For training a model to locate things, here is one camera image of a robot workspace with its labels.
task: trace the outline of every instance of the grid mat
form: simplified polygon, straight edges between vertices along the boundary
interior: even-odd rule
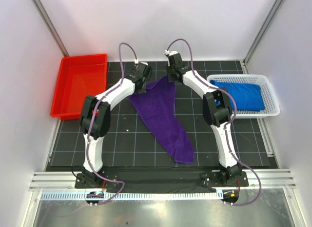
[[[153,72],[150,82],[166,75],[166,62],[148,62]],[[133,62],[124,63],[130,71]],[[196,61],[194,69],[207,78],[213,74],[242,74],[239,61]],[[119,62],[109,63],[107,84],[121,77]],[[212,129],[202,117],[202,99],[189,87],[176,84],[175,116],[192,141],[195,161],[177,163],[167,154],[143,123],[128,99],[111,111],[111,127],[104,138],[103,166],[218,166],[218,150]],[[231,125],[239,159],[250,166],[270,166],[256,119],[237,119]],[[78,120],[62,121],[48,166],[83,165],[85,142]]]

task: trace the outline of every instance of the blue cloth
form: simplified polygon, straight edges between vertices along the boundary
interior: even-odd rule
[[[214,80],[211,80],[210,83],[219,88],[226,88],[228,93],[234,98],[238,110],[261,111],[265,109],[261,88],[257,84],[226,83]]]

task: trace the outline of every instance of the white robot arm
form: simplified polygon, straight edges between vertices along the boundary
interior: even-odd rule
[[[230,120],[232,114],[229,98],[222,92],[210,88],[216,86],[208,83],[198,75],[196,71],[194,73],[190,71],[189,66],[184,66],[179,53],[176,51],[168,52],[166,53],[166,56],[169,60],[168,65],[166,66],[168,80],[171,82],[180,82],[189,86],[203,99],[203,117],[214,132],[219,151],[220,178],[224,185],[232,184],[233,180],[241,175],[242,170],[240,164],[237,163],[229,152],[224,131],[224,125]],[[104,136],[110,127],[111,109],[129,95],[134,93],[144,93],[145,82],[150,76],[151,71],[152,70],[147,63],[140,62],[135,66],[131,73],[124,78],[122,84],[121,80],[119,80],[119,82],[112,87],[119,86],[109,95],[107,95],[108,90],[95,97],[86,97],[81,112],[80,125],[87,145],[87,132],[90,127],[92,111],[96,102],[101,99],[103,95],[107,95],[99,105],[98,115],[94,121],[90,136],[89,158],[96,172],[103,166],[101,156],[102,145]],[[227,125],[226,130],[230,147],[235,154],[230,125]],[[84,162],[84,167],[87,171],[92,173],[87,160]]]
[[[214,85],[210,84],[207,82],[204,78],[202,78],[196,71],[195,74],[201,78],[203,82],[205,82],[207,85],[215,87]],[[211,89],[201,83],[193,74],[192,71],[188,71],[183,75],[183,83],[190,87],[192,90],[194,90],[201,98],[204,97],[206,93],[212,93],[215,92],[214,89]],[[233,158],[233,156],[229,152],[228,145],[226,143],[226,138],[225,138],[225,132],[224,132],[224,125],[226,122],[220,124],[219,127],[216,125],[212,124],[210,125],[215,136],[216,144],[218,146],[219,150],[219,162],[223,167],[232,167],[237,164],[237,161]],[[227,133],[229,137],[229,142],[231,149],[235,155],[235,150],[234,150],[234,145],[233,145],[233,140],[231,136],[231,127],[230,124],[227,125]]]
[[[216,86],[207,82],[196,71],[191,71],[190,66],[184,66],[181,55],[176,51],[165,51],[168,58],[166,66],[168,80],[170,82],[182,83],[194,90],[203,100],[203,117],[211,126],[218,151],[220,179],[223,185],[227,186],[236,182],[242,174],[240,163],[238,163],[229,151],[225,130],[227,131],[229,146],[236,157],[233,140],[231,136],[230,121],[232,108],[230,99],[223,92],[216,90]]]
[[[90,127],[92,111],[95,107],[95,104],[100,100],[104,95],[106,96],[98,108],[98,114],[92,126],[91,136],[90,136],[90,145],[89,145],[89,158],[90,162],[96,172],[98,172],[102,166],[102,146],[103,139],[106,133],[110,128],[111,122],[111,110],[120,103],[126,97],[134,93],[144,93],[146,86],[146,79],[150,76],[152,69],[145,62],[140,62],[135,64],[132,71],[123,79],[120,79],[112,89],[115,89],[113,92],[108,94],[109,90],[93,96],[87,96],[83,103],[81,117],[80,117],[80,126],[83,131],[83,136],[85,139],[85,146],[87,146],[87,132]],[[92,173],[92,170],[89,166],[87,159],[83,164],[84,168]]]

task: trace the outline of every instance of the white wire basket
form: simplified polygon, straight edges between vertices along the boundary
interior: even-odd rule
[[[236,118],[264,118],[267,116],[277,116],[280,113],[277,98],[269,79],[263,75],[229,74],[229,75],[210,75],[207,81],[228,83],[250,83],[261,87],[261,95],[265,109],[263,111],[237,111]]]

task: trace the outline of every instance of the purple towel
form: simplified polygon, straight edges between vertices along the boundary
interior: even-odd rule
[[[176,162],[192,163],[194,150],[184,127],[174,116],[176,85],[167,76],[146,85],[145,94],[130,96],[143,122]]]

